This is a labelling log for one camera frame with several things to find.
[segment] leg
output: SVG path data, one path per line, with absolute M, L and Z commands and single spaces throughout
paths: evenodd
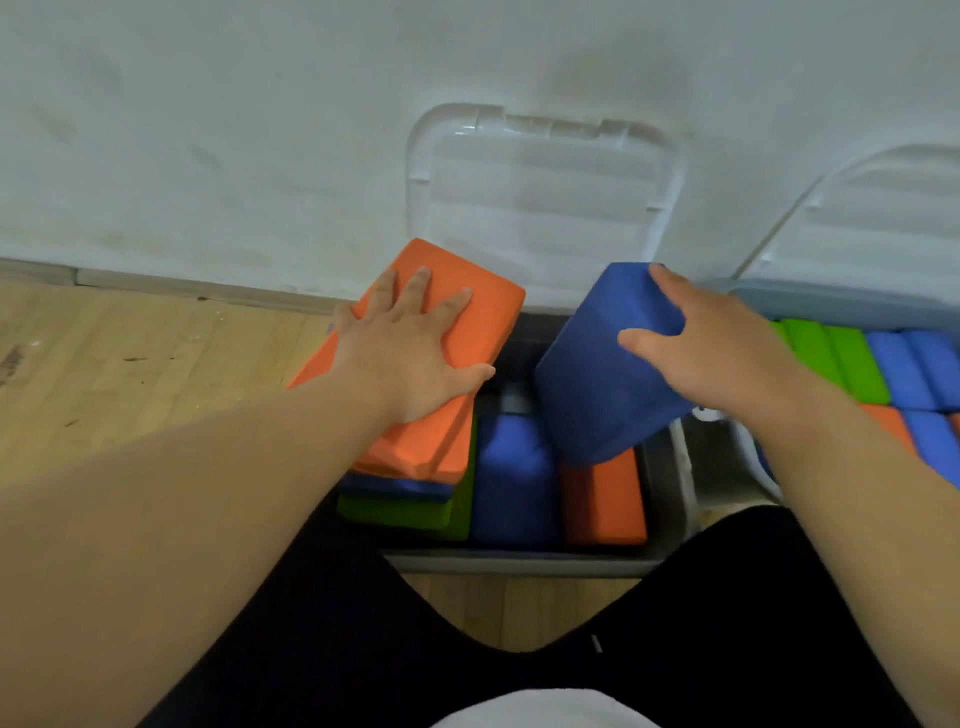
M 428 726 L 521 686 L 529 660 L 451 626 L 334 505 L 142 726 Z
M 594 688 L 663 728 L 919 725 L 782 508 L 711 527 L 539 657 L 545 687 Z

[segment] white wall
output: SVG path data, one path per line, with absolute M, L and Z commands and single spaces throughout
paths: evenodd
M 0 256 L 356 296 L 451 101 L 684 137 L 662 258 L 729 273 L 821 173 L 960 127 L 960 4 L 0 0 Z

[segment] clear plastic lid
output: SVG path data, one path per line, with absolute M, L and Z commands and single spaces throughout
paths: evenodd
M 608 263 L 653 259 L 683 171 L 642 124 L 440 106 L 410 135 L 408 232 L 523 286 L 526 310 L 569 311 Z
M 741 277 L 960 305 L 960 148 L 902 145 L 824 175 Z

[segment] foam block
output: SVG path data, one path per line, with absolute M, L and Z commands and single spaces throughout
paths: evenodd
M 444 337 L 446 360 L 454 367 L 477 362 L 493 364 L 514 327 L 523 305 L 524 290 L 464 258 L 415 238 L 391 265 L 396 270 L 395 295 L 424 265 L 429 266 L 433 274 L 423 299 L 425 311 L 465 287 L 473 290 L 470 305 Z M 368 290 L 353 307 L 355 316 L 360 317 L 367 311 L 370 293 Z M 329 371 L 336 350 L 337 334 L 334 332 L 288 388 Z M 467 396 L 457 397 L 421 420 L 391 427 L 373 443 L 368 454 L 374 463 L 378 461 L 408 477 L 426 479 L 432 476 L 461 428 L 468 426 L 469 401 Z M 466 466 L 465 460 L 463 467 L 455 472 L 462 473 Z M 366 468 L 366 461 L 361 460 L 360 467 Z
M 866 336 L 876 365 L 890 390 L 890 403 L 899 409 L 936 410 L 937 402 L 924 372 L 903 334 L 868 331 Z
M 609 265 L 537 366 L 543 419 L 572 466 L 606 462 L 693 408 L 651 364 L 616 343 L 624 328 L 684 329 L 684 315 L 648 268 Z
M 564 536 L 568 544 L 637 545 L 647 540 L 636 455 L 625 450 L 606 463 L 560 467 Z
M 890 390 L 859 328 L 824 327 L 848 389 L 857 401 L 889 404 Z
M 384 497 L 337 497 L 337 513 L 356 523 L 436 531 L 450 523 L 453 500 L 434 503 L 428 500 L 396 500 Z
M 874 418 L 883 429 L 900 440 L 905 448 L 913 454 L 917 454 L 917 448 L 914 447 L 910 430 L 907 429 L 906 422 L 903 421 L 903 416 L 898 409 L 879 404 L 861 404 L 860 408 Z
M 815 321 L 804 319 L 783 319 L 780 323 L 783 324 L 790 340 L 790 348 L 798 359 L 824 379 L 850 391 L 833 355 L 824 327 Z
M 440 463 L 430 475 L 430 481 L 434 483 L 443 483 L 447 485 L 456 485 L 464 478 L 467 472 L 468 461 L 470 458 L 470 441 L 473 434 L 473 401 L 468 402 L 467 412 L 469 418 L 463 425 L 457 428 L 457 433 L 450 443 L 450 448 L 440 459 Z M 386 463 L 377 460 L 371 455 L 365 455 L 359 462 L 354 463 L 353 469 L 358 473 L 376 475 L 391 479 L 402 480 L 406 476 L 391 468 Z
M 921 328 L 905 331 L 903 336 L 924 370 L 938 409 L 960 411 L 960 356 L 949 337 L 942 331 Z
M 389 478 L 347 473 L 340 480 L 340 492 L 348 496 L 398 498 L 401 500 L 431 500 L 446 503 L 453 497 L 454 486 L 430 480 Z
M 476 474 L 476 422 L 472 422 L 473 427 L 470 437 L 469 463 L 464 477 L 457 483 L 453 489 L 453 499 L 451 502 L 450 522 L 439 531 L 432 531 L 429 534 L 431 538 L 438 541 L 466 541 L 470 535 L 470 521 L 473 513 L 473 481 Z
M 772 326 L 774 331 L 777 332 L 777 335 L 783 339 L 783 343 L 790 346 L 790 337 L 786 335 L 786 328 L 783 327 L 783 324 L 779 321 L 771 321 L 770 326 Z
M 539 418 L 477 418 L 477 465 L 470 539 L 483 546 L 545 548 L 560 533 L 553 449 Z
M 960 489 L 960 442 L 949 420 L 938 412 L 903 412 L 917 452 L 944 480 Z

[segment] plastic storage box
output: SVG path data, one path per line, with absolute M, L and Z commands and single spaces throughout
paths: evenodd
M 960 150 L 954 147 L 908 143 L 825 174 L 778 222 L 736 279 L 712 281 L 711 287 L 733 292 L 770 319 L 803 318 L 868 331 L 874 353 L 877 339 L 883 349 L 877 358 L 881 370 L 885 364 L 909 368 L 903 356 L 907 344 L 902 333 L 872 332 L 932 329 L 956 348 L 960 207 L 953 190 L 960 183 L 958 161 Z M 925 383 L 912 380 L 904 391 L 891 387 L 891 403 L 936 408 Z M 760 467 L 750 433 L 738 423 L 732 427 L 756 482 L 779 497 L 779 487 Z
M 502 387 L 519 380 L 531 386 L 533 370 L 563 326 L 565 317 L 521 314 L 514 333 L 495 362 L 497 375 L 481 389 L 478 417 L 500 414 L 510 398 Z M 693 471 L 684 428 L 675 420 L 636 449 L 646 516 L 647 540 L 640 546 L 568 547 L 511 550 L 435 546 L 384 539 L 382 550 L 403 571 L 507 573 L 544 576 L 637 577 L 649 573 L 699 530 Z
M 518 381 L 533 371 L 567 316 L 607 265 L 654 258 L 684 182 L 680 147 L 662 131 L 516 116 L 450 104 L 427 112 L 407 146 L 407 222 L 422 237 L 526 289 L 525 313 L 495 362 L 475 411 L 515 413 Z M 401 570 L 641 576 L 698 529 L 679 421 L 636 449 L 647 542 L 615 549 L 517 551 L 395 540 Z

